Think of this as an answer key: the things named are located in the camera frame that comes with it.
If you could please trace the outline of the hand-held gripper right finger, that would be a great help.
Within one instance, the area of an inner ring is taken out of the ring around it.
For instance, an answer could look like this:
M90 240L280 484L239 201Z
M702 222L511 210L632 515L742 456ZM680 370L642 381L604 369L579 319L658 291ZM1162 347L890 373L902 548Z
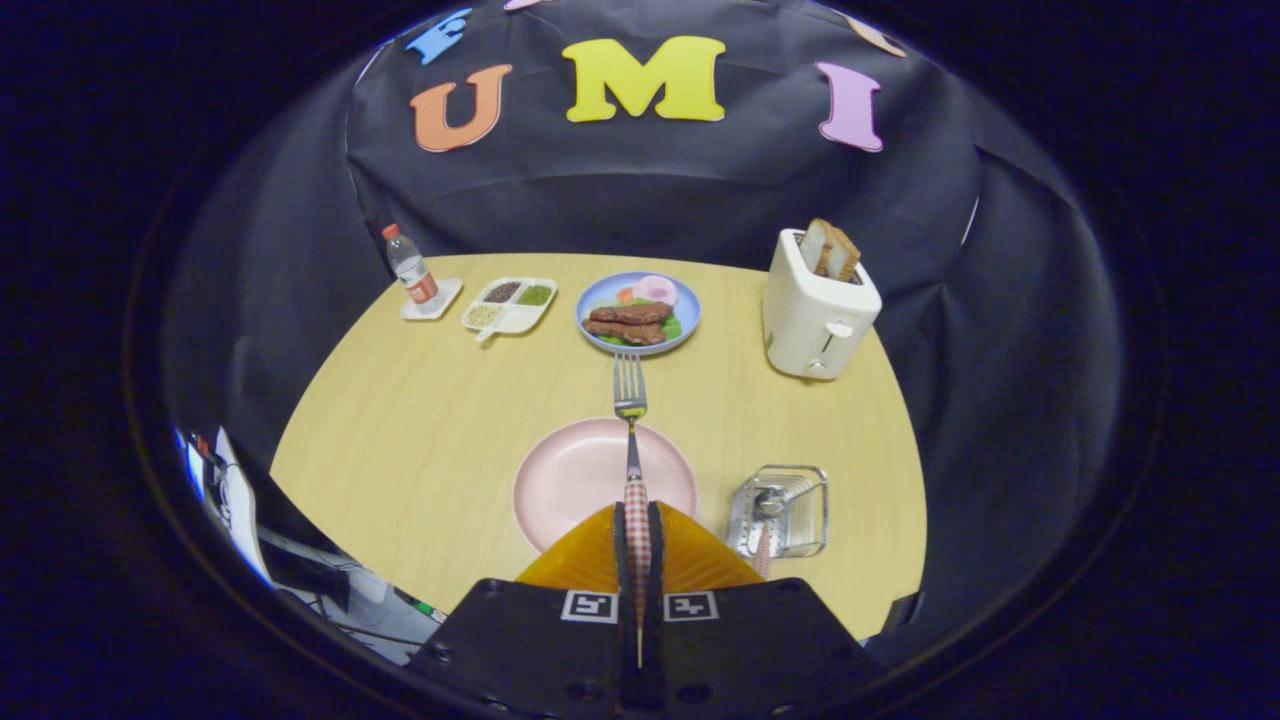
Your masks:
M648 666L662 680L662 717L803 719L879 679L805 580L762 579L667 503L649 514Z

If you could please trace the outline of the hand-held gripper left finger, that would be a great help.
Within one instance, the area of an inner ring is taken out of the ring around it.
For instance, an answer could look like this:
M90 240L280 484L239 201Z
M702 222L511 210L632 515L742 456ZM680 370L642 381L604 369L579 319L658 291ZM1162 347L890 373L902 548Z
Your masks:
M596 592L481 579L407 670L468 716L634 719L632 584Z

